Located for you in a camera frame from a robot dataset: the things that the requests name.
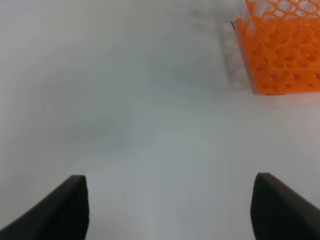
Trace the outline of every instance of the white table surface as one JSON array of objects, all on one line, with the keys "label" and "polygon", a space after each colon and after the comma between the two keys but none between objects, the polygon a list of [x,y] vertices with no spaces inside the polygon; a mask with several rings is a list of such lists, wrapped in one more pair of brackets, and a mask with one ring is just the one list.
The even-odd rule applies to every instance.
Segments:
[{"label": "white table surface", "polygon": [[320,95],[255,96],[230,0],[2,0],[0,227],[87,176],[88,240],[253,240],[255,176],[320,206]]}]

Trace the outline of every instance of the rack hole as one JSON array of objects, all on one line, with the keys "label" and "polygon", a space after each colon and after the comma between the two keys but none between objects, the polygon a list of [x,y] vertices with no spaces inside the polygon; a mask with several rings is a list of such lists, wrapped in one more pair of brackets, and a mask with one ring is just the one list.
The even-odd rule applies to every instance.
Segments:
[{"label": "rack hole", "polygon": [[263,22],[267,23],[269,21],[274,21],[276,19],[275,16],[267,15],[263,17]]},{"label": "rack hole", "polygon": [[273,12],[274,10],[275,10],[275,7],[270,2],[267,2],[264,11],[268,13],[268,12]]},{"label": "rack hole", "polygon": [[295,60],[295,52],[292,51],[289,47],[282,47],[276,50],[276,55],[285,61],[291,62]]},{"label": "rack hole", "polygon": [[277,69],[281,69],[284,66],[280,60],[273,60],[271,63]]},{"label": "rack hole", "polygon": [[309,61],[317,61],[320,58],[319,52],[311,47],[302,48],[300,54]]},{"label": "rack hole", "polygon": [[305,60],[298,60],[297,64],[301,68],[306,68],[308,66],[308,63]]},{"label": "rack hole", "polygon": [[304,11],[298,10],[295,12],[295,14],[297,14],[299,17],[305,17],[306,13]]},{"label": "rack hole", "polygon": [[289,1],[281,1],[278,3],[278,7],[285,12],[293,12],[294,10],[296,10],[295,5],[293,5],[291,2]]},{"label": "rack hole", "polygon": [[268,61],[267,61],[266,58],[264,58],[262,61],[260,61],[260,62],[258,63],[256,69],[257,69],[259,72],[261,72],[261,71],[266,70],[266,69],[267,69],[267,66],[268,66]]},{"label": "rack hole", "polygon": [[294,73],[292,74],[292,78],[296,81],[301,80],[301,75],[299,73]]},{"label": "rack hole", "polygon": [[319,23],[319,17],[316,15],[311,15],[307,17],[307,24],[310,26],[318,26]]},{"label": "rack hole", "polygon": [[278,76],[277,76],[276,74],[271,74],[271,75],[270,75],[270,80],[271,80],[272,82],[276,82],[276,81],[278,80]]},{"label": "rack hole", "polygon": [[284,19],[288,24],[292,26],[298,26],[302,23],[302,21],[298,18],[298,16],[294,16],[294,15],[288,15]]},{"label": "rack hole", "polygon": [[269,34],[271,40],[276,41],[280,44],[284,44],[288,41],[289,37],[282,31],[274,31]]},{"label": "rack hole", "polygon": [[299,7],[307,12],[310,12],[310,13],[317,10],[317,7],[313,3],[308,2],[308,1],[301,1],[299,3]]},{"label": "rack hole", "polygon": [[274,15],[276,15],[277,17],[283,17],[285,14],[283,11],[276,10],[274,11]]},{"label": "rack hole", "polygon": [[293,36],[294,40],[296,40],[297,42],[302,43],[302,44],[306,44],[306,43],[310,42],[310,40],[311,40],[310,35],[307,32],[302,31],[302,30],[298,30],[298,31],[293,32],[292,36]]}]

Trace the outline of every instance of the orange test tube rack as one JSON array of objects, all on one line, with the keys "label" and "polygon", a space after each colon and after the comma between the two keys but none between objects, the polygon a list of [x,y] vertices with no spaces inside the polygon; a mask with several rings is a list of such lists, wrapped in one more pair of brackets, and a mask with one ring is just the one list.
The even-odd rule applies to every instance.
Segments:
[{"label": "orange test tube rack", "polygon": [[319,0],[246,0],[239,42],[258,94],[320,92]]}]

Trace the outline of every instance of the white surface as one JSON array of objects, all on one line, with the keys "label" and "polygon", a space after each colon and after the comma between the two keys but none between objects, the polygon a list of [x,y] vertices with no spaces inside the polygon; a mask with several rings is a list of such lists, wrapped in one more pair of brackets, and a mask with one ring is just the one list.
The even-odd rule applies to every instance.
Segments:
[{"label": "white surface", "polygon": [[253,240],[258,172],[320,206],[320,96],[234,90],[232,2],[181,1],[1,2],[0,227],[71,174],[88,240]]}]

